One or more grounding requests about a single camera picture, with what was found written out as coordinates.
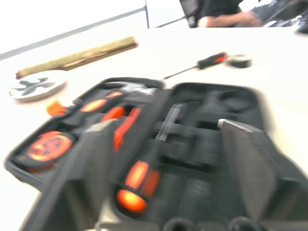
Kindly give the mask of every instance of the open tool case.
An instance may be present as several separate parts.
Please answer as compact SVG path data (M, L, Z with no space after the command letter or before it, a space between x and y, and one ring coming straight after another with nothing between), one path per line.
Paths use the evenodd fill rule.
M267 119L253 90L201 83L164 90L159 81L107 81L115 80L159 89L153 96L132 93L132 106L145 106L119 150L114 134L122 118L89 125L46 173L27 173L13 163L40 134L57 130L65 114L48 121L9 154L6 167L17 178L36 187L44 183L21 230L308 230L308 180L266 135ZM80 100L87 101L93 89ZM80 110L80 100L67 113ZM157 148L155 138L176 104L181 105L179 114L161 141L159 158L148 168L147 161L153 160L148 154ZM150 171L143 178L144 170ZM140 185L138 179L145 181ZM130 194L121 197L122 190ZM120 221L104 222L106 214Z
M139 83L144 84L149 88L156 88L160 90L164 87L163 83L160 81L149 80L145 78L122 77L109 78L102 81L101 83L97 84L96 86L79 96L77 99L75 99L75 101L73 102L73 106L68 107L64 115L59 112L59 115L54 116L52 119L48 120L33 134L27 137L27 139L24 140L19 146L12 150L5 161L5 168L14 176L16 176L20 181L26 182L41 190L41 186L44 185L46 178L53 174L54 170L58 165L66 161L68 157L67 154L72 152L74 144L78 141L81 133L90 124L100 122L100 120L104 117L104 115L106 114L106 112L109 111L110 108L122 106L127 111L125 116L122 116L120 118L120 123L123 123L134 107L140 107L142 110L144 110L153 100L152 95L138 94L135 92L132 92L131 94L123 93L122 95L116 95L115 93L117 93L117 90L121 87L121 84L107 84L115 81ZM110 101L110 103L105 104L107 106L105 107L105 109L95 110L95 108L91 108L94 110L93 112L89 112L89 115L86 115L85 117L77 115L78 113L80 113L80 111L84 111L84 109L86 111L86 106L90 105L91 103L93 103L92 107L95 107L97 105L99 106L99 100L105 99L108 95L114 95L114 97L111 98L112 101ZM28 167L26 167L23 164L23 162L25 161L24 154L27 154L30 151L29 147L38 140L40 135L46 134L49 131L59 131L65 134L68 133L67 137L72 140L72 148L70 148L69 151L65 155L63 155L61 159L55 158L57 160L56 162L54 160L46 161L46 163L42 165L39 161L37 163L35 161L29 163L29 161L27 161L26 159L26 163L29 165ZM126 138L129 138L129 136L130 131L128 130Z

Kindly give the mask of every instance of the orange tool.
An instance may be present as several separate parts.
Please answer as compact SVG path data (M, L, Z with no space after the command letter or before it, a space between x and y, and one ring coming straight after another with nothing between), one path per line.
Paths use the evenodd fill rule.
M65 114L67 107L63 106L59 100L54 101L52 104L50 104L46 111L51 116L63 116Z
M156 164L160 158L162 144L166 141L171 126L175 123L182 105L174 105L155 140L134 166L130 169L125 187L117 192L117 201L121 206L133 213L142 213L147 207L147 201L156 190L160 179L160 172L156 170Z
M148 89L144 84L130 83L130 82L107 82L104 85L108 87L121 87L115 92L107 90L96 90L96 92L84 102L83 106L78 112L62 120L69 128L75 128L82 123L84 117L95 112L106 112L115 106L121 98L132 91L137 91L141 94L154 94L157 89Z
M68 128L76 128L82 123L84 117L96 112L105 112L118 103L123 96L124 93L120 91L96 90L93 96L84 102L79 111L64 118L62 123Z
M141 113L141 107L134 107L127 119L120 125L120 127L115 130L115 138L114 138L114 149L119 151L120 146L123 142L123 137L128 132L128 130L133 126L137 118ZM101 122L106 121L108 119L116 119L125 115L125 108L118 106L111 109L102 119Z
M195 69L195 68L198 68L199 70L206 69L207 67L214 66L214 65L222 63L223 61L225 61L227 59L227 57L228 56L227 56L226 52L221 52L221 53L218 53L218 54L214 54L214 55L212 55L210 57L207 57L206 59L199 60L197 62L196 66L190 67L190 68L188 68L186 70L180 71L180 72L172 74L170 76L167 76L164 79L169 79L169 78L171 78L173 76L176 76L178 74L181 74L183 72L186 72L186 71L189 71L189 70L192 70L192 69Z
M26 151L14 159L14 163L29 172L39 172L55 166L76 142L67 132L50 131L43 133Z

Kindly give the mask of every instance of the orange screwdriver handle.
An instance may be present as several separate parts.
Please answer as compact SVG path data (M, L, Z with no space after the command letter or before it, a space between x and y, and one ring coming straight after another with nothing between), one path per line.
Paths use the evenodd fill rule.
M112 92L109 95L106 96L107 99L99 99L99 100L94 100L86 105L84 105L80 111L81 112L93 112L96 111L97 109L101 108L106 104L108 99L111 99L116 96L121 96L123 95L121 92Z
M203 60L200 60L197 62L197 66L199 69L205 69L207 67L210 67L210 66L214 66L214 65L217 65L223 61L226 60L226 58L228 57L227 53L226 52L221 52L221 53L218 53L218 54L214 54L206 59L203 59Z
M101 122L109 120L109 119L118 119L124 115L125 115L124 107L114 107L101 119Z
M115 130L115 140L114 140L114 149L119 151L120 146L123 142L123 137L127 131L133 126L137 118L141 113L141 108L133 108L128 115L127 119L121 124L121 126Z
M163 141L154 140L147 153L130 169L125 187L118 191L117 200L125 209L142 213L158 186L160 172L155 170Z

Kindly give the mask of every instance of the white table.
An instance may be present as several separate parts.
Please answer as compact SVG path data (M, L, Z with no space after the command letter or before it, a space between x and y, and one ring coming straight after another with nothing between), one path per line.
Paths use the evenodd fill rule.
M120 53L70 71L69 84L58 94L35 103L20 104L8 96L16 70L102 44L126 35L135 35L136 49ZM166 81L167 87L182 82L203 82L247 86L260 92L267 107L271 129L268 134L286 155L308 173L307 38L287 28L150 29L120 31L112 36L100 28L82 33L0 62L2 121L5 141L1 161L33 130L50 118L46 107L56 99L68 103L94 84L109 77L162 79L195 65L214 53L243 53L253 59L248 69L231 69L220 64L204 71L191 70ZM22 184L3 168L1 172L2 227L17 230L39 192Z

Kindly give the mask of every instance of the roll of tape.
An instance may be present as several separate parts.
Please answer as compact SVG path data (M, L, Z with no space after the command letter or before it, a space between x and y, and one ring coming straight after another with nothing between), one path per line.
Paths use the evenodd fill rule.
M252 60L244 54L231 55L227 59L227 64L237 68L247 68L252 65Z

